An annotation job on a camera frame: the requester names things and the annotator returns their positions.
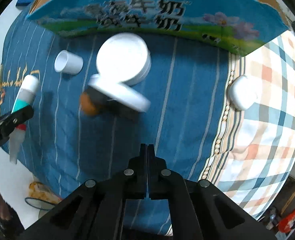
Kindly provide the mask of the white round jar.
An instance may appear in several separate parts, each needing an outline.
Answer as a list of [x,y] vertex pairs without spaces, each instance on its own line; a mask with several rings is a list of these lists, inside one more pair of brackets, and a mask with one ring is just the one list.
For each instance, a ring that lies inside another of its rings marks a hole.
[[101,77],[134,86],[151,69],[151,55],[145,41],[132,33],[113,35],[100,47],[96,67]]

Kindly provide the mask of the plaid checked blanket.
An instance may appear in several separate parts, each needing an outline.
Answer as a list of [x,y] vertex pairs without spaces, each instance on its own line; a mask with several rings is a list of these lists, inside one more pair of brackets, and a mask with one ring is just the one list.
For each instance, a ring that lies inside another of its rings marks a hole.
[[258,219],[295,162],[295,33],[288,30],[245,57],[228,56],[231,85],[245,75],[254,103],[237,111],[227,96],[211,154],[200,173]]

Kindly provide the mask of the white spray bottle teal label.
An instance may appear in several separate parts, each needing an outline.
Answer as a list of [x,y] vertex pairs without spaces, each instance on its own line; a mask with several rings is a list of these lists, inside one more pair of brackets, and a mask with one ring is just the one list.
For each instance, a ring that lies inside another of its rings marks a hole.
[[[12,113],[26,107],[32,106],[35,100],[36,92],[39,88],[39,79],[34,75],[26,75],[22,81],[19,92],[16,96]],[[17,125],[9,136],[9,160],[17,164],[18,153],[24,142],[26,134],[26,124]]]

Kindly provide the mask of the cardboard box with blue print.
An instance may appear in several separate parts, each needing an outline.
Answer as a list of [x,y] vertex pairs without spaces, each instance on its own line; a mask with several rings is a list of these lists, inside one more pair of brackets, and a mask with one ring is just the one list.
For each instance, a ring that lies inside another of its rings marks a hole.
[[27,18],[62,37],[141,31],[241,56],[288,30],[276,0],[35,0]]

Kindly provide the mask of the white earbuds case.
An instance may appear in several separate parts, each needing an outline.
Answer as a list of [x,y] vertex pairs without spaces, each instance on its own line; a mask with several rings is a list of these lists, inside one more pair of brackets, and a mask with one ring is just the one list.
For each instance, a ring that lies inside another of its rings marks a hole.
[[259,93],[259,81],[248,75],[240,75],[229,86],[228,99],[237,111],[249,109],[256,101]]

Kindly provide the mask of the small white cylinder cap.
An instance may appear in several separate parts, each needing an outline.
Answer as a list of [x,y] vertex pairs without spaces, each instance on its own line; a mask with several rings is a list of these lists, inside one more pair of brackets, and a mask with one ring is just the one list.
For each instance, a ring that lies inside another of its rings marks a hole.
[[54,69],[57,73],[77,75],[82,70],[83,64],[82,57],[67,50],[62,50],[55,59]]

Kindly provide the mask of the blue striped bed sheet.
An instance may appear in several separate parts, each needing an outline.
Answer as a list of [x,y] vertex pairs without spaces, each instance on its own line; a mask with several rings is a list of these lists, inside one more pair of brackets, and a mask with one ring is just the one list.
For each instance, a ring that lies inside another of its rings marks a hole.
[[15,19],[5,37],[0,115],[11,111],[23,78],[40,81],[19,161],[62,198],[88,179],[103,181],[126,169],[141,144],[188,180],[197,181],[212,152],[224,113],[229,53],[202,42],[143,34],[151,55],[147,77],[134,86],[145,113],[108,101],[94,116],[79,98],[96,74],[97,53],[109,33],[62,38]]

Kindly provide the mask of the brown oval pebble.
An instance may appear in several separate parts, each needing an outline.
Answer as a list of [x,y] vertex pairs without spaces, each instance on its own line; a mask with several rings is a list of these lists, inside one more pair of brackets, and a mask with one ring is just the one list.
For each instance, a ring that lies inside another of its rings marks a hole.
[[83,92],[79,98],[80,108],[81,110],[88,116],[95,116],[99,114],[99,109],[96,107],[92,101],[90,96]]

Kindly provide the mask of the black jar with white lid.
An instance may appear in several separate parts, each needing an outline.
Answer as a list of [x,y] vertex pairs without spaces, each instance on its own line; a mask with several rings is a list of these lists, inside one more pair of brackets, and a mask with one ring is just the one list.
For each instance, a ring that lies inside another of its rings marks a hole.
[[138,114],[147,112],[150,107],[150,101],[141,93],[99,74],[91,76],[85,93],[90,96],[95,106],[129,119],[135,119]]

